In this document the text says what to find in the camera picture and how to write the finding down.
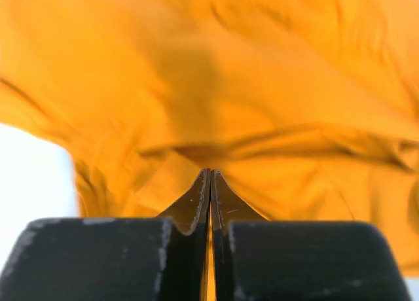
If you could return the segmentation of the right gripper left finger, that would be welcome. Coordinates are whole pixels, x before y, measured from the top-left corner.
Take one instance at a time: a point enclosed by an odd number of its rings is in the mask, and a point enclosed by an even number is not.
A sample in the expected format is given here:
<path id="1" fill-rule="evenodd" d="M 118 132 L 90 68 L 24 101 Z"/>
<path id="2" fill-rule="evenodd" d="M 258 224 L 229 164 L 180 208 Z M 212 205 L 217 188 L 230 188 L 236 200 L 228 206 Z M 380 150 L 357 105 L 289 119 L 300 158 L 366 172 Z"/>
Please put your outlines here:
<path id="1" fill-rule="evenodd" d="M 29 223 L 1 273 L 2 300 L 205 300 L 210 171 L 155 218 Z"/>

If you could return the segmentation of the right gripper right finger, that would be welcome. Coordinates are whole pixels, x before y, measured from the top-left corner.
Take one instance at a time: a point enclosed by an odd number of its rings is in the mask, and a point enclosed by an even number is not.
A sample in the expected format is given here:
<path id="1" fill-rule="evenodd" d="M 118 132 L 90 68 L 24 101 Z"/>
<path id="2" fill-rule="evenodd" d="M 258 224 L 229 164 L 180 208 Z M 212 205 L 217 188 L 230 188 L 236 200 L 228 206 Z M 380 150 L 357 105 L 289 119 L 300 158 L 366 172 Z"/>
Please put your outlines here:
<path id="1" fill-rule="evenodd" d="M 218 300 L 410 300 L 384 236 L 357 221 L 268 221 L 211 173 Z"/>

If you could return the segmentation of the orange t shirt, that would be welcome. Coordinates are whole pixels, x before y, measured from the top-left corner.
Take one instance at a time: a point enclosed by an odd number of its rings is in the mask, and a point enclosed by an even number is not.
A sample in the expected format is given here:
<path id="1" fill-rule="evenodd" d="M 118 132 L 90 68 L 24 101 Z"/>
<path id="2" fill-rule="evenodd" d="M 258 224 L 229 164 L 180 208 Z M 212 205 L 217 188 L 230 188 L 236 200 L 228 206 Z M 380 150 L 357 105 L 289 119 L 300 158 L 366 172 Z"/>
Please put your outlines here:
<path id="1" fill-rule="evenodd" d="M 219 169 L 268 219 L 373 223 L 418 275 L 418 0 L 1 0 L 1 121 L 69 151 L 85 217 Z"/>

